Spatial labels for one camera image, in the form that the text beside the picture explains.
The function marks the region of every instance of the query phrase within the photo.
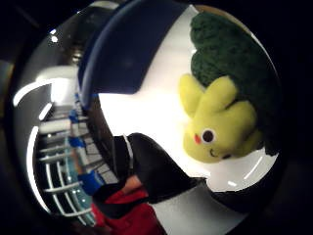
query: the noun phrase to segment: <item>blue clip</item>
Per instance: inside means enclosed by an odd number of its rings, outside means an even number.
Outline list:
[[[78,137],[69,137],[68,138],[69,145],[73,148],[76,147],[85,147],[85,143]]]
[[[75,97],[75,103],[79,103],[79,95],[78,95],[78,93],[75,93],[74,97]]]
[[[78,115],[77,115],[76,110],[69,111],[68,118],[70,119],[72,123],[78,123]]]

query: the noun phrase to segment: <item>pink cheek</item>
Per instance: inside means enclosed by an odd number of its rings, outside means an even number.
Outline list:
[[[197,134],[195,134],[195,141],[197,144],[201,143],[201,139],[199,138],[199,136]]]

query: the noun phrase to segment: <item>plush toy mouth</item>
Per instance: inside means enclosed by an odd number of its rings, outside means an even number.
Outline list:
[[[209,153],[210,153],[214,158],[217,158],[217,157],[218,157],[218,156],[216,156],[216,155],[213,154],[213,149],[210,149],[210,150],[209,150]]]

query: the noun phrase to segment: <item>blue strap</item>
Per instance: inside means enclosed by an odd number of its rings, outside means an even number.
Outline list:
[[[72,123],[78,123],[78,114],[76,110],[69,111],[68,118]]]
[[[81,188],[87,195],[93,196],[99,188],[106,184],[101,175],[91,170],[89,173],[77,175],[78,181],[81,182]]]
[[[85,143],[78,137],[69,137],[68,142],[69,142],[69,145],[73,148],[76,148],[76,147],[84,148],[86,146]]]

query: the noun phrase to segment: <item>person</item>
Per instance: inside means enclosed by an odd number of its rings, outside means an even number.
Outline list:
[[[108,190],[108,187],[105,186],[110,186],[110,184],[99,180],[97,172],[94,170],[89,173],[84,172],[75,149],[72,149],[71,156],[78,174],[78,180],[82,182],[83,190],[91,197],[99,199],[99,201],[104,199],[104,204],[127,204],[148,197],[137,175],[130,175],[125,182],[122,181],[116,184],[118,186],[113,190]],[[136,205],[119,218],[108,217],[95,203],[91,204],[91,210],[96,220],[95,228],[103,228],[106,233],[111,235],[165,234],[157,220],[154,209],[146,203]]]

